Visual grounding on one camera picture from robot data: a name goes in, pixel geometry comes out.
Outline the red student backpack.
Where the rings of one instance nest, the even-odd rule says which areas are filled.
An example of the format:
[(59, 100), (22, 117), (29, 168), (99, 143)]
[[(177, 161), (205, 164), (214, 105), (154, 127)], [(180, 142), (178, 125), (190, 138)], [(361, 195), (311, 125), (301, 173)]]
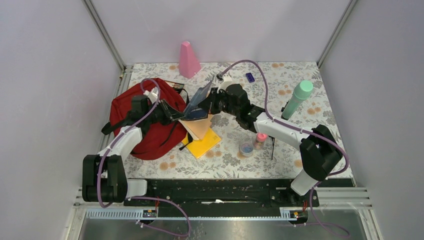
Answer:
[[(183, 112), (187, 102), (183, 100), (180, 93), (177, 93), (161, 78), (154, 78), (153, 81), (145, 81), (135, 85), (118, 97), (112, 100), (109, 115), (109, 122), (102, 128), (104, 135), (114, 133), (118, 136), (120, 130), (128, 125), (128, 112), (131, 110), (131, 100), (134, 96), (143, 95), (145, 90), (150, 91), (158, 84), (160, 89), (160, 100), (165, 100), (170, 106)], [(154, 123), (144, 126), (137, 126), (142, 130), (142, 140), (131, 149), (130, 154), (142, 160), (156, 160), (173, 147), (179, 144), (187, 135), (187, 130), (179, 122)]]

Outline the yellow notebook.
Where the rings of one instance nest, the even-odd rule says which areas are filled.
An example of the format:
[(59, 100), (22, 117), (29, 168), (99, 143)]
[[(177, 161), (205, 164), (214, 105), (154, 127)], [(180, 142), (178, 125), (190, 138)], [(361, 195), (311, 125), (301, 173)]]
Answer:
[(188, 149), (189, 152), (198, 159), (220, 141), (221, 138), (211, 128), (209, 128), (203, 139), (200, 140), (194, 140), (194, 138), (187, 133), (186, 137), (182, 140), (182, 146), (179, 150), (182, 151), (184, 149)]

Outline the orange paper folder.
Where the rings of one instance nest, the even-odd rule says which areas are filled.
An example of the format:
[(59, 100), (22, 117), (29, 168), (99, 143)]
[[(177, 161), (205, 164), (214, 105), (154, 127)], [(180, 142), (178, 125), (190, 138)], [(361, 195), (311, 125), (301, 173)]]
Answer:
[(211, 119), (213, 115), (209, 114), (207, 118), (199, 120), (179, 120), (182, 126), (187, 130), (187, 132), (192, 136), (193, 140), (202, 140), (208, 130), (211, 127)]

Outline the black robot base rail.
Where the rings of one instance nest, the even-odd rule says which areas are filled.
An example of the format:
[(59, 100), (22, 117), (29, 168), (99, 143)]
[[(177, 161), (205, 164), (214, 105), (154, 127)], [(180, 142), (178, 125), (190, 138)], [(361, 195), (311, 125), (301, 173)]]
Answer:
[(258, 208), (302, 210), (309, 195), (290, 189), (291, 179), (149, 179), (147, 197), (179, 205), (185, 213), (226, 210), (247, 213)]

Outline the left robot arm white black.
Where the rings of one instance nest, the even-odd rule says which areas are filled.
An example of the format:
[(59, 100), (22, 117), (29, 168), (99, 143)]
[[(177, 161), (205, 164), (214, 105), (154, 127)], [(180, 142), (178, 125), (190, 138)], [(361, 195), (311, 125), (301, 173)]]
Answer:
[(83, 159), (83, 200), (101, 204), (123, 202), (129, 189), (124, 159), (133, 154), (155, 160), (178, 144), (186, 135), (184, 129), (178, 128), (184, 117), (178, 108), (164, 99), (153, 102), (144, 95), (133, 97), (126, 116), (103, 128), (104, 133), (117, 131), (112, 142)]

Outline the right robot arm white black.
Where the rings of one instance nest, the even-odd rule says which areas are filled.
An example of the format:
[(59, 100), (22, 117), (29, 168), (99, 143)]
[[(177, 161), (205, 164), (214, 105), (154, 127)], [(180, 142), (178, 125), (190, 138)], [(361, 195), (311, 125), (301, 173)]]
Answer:
[(264, 108), (250, 102), (240, 84), (231, 84), (226, 89), (213, 87), (198, 106), (212, 115), (230, 114), (243, 129), (266, 134), (300, 152), (302, 171), (286, 193), (287, 201), (293, 206), (301, 205), (307, 199), (307, 192), (330, 176), (343, 157), (342, 149), (326, 126), (301, 128), (282, 118), (272, 118)]

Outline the dark blue book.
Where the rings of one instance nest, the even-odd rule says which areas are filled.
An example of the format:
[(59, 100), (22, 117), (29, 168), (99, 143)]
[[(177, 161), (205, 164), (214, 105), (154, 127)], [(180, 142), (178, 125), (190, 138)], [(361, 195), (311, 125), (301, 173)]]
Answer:
[(208, 112), (202, 109), (199, 104), (207, 98), (212, 83), (213, 80), (210, 80), (204, 87), (198, 88), (183, 111), (183, 121), (198, 121), (208, 117)]

